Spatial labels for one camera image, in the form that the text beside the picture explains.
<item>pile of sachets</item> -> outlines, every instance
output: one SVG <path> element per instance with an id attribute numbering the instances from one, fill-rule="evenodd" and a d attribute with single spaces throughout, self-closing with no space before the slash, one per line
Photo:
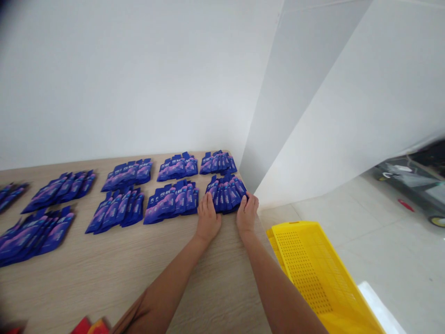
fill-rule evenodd
<path id="1" fill-rule="evenodd" d="M 15 185 L 8 184 L 0 190 L 0 213 L 5 211 L 28 187 L 27 183 Z"/>
<path id="2" fill-rule="evenodd" d="M 241 199 L 246 195 L 247 190 L 239 178 L 226 174 L 221 179 L 217 179 L 216 175 L 213 175 L 205 192 L 212 194 L 215 211 L 226 214 L 238 210 Z"/>
<path id="3" fill-rule="evenodd" d="M 198 160 L 188 152 L 177 154 L 165 162 L 159 168 L 158 182 L 181 179 L 198 174 Z"/>
<path id="4" fill-rule="evenodd" d="M 108 192 L 85 233 L 99 234 L 116 225 L 127 227 L 143 218 L 144 194 L 133 186 Z"/>
<path id="5" fill-rule="evenodd" d="M 201 162 L 200 174 L 221 173 L 221 175 L 236 173 L 235 162 L 233 157 L 227 152 L 223 153 L 221 150 L 211 154 L 207 152 Z"/>
<path id="6" fill-rule="evenodd" d="M 79 199 L 88 193 L 95 178 L 96 174 L 93 173 L 93 170 L 76 174 L 63 173 L 58 179 L 52 180 L 47 186 L 40 189 L 22 213 Z"/>
<path id="7" fill-rule="evenodd" d="M 184 179 L 173 186 L 169 184 L 156 189 L 148 200 L 144 224 L 197 213 L 199 189 L 195 186 L 195 182 Z"/>
<path id="8" fill-rule="evenodd" d="M 21 219 L 0 237 L 0 266 L 22 262 L 55 250 L 63 241 L 74 218 L 70 206 L 62 210 L 37 211 Z"/>
<path id="9" fill-rule="evenodd" d="M 114 167 L 114 171 L 108 174 L 101 191 L 114 191 L 127 186 L 147 183 L 151 179 L 152 164 L 151 159 L 147 158 L 117 165 Z"/>

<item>tiled floor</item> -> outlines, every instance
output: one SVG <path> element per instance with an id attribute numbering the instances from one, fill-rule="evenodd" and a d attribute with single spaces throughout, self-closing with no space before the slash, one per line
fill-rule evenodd
<path id="1" fill-rule="evenodd" d="M 445 333 L 445 228 L 417 209 L 366 172 L 324 196 L 259 215 L 265 229 L 318 221 L 355 282 L 368 281 L 408 334 Z"/>

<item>left hand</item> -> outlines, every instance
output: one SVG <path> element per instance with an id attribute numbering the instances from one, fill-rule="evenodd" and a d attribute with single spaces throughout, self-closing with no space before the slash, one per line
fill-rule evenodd
<path id="1" fill-rule="evenodd" d="M 196 236 L 207 243 L 213 240 L 221 228 L 221 214 L 216 214 L 211 193 L 206 193 L 198 206 Z"/>

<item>yellow basket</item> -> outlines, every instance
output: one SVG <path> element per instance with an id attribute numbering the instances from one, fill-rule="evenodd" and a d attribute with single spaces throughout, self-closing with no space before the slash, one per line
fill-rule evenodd
<path id="1" fill-rule="evenodd" d="M 329 333 L 385 333 L 317 222 L 267 231 L 281 268 Z"/>

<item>white wall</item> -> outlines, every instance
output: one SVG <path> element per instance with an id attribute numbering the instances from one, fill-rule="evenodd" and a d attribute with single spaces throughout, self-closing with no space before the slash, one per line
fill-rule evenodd
<path id="1" fill-rule="evenodd" d="M 263 208 L 324 194 L 445 128 L 445 9 L 374 0 L 261 182 Z"/>
<path id="2" fill-rule="evenodd" d="M 13 8 L 1 27 L 0 170 L 210 148 L 240 162 L 282 4 Z"/>
<path id="3" fill-rule="evenodd" d="M 371 0 L 286 0 L 240 172 L 255 191 Z"/>

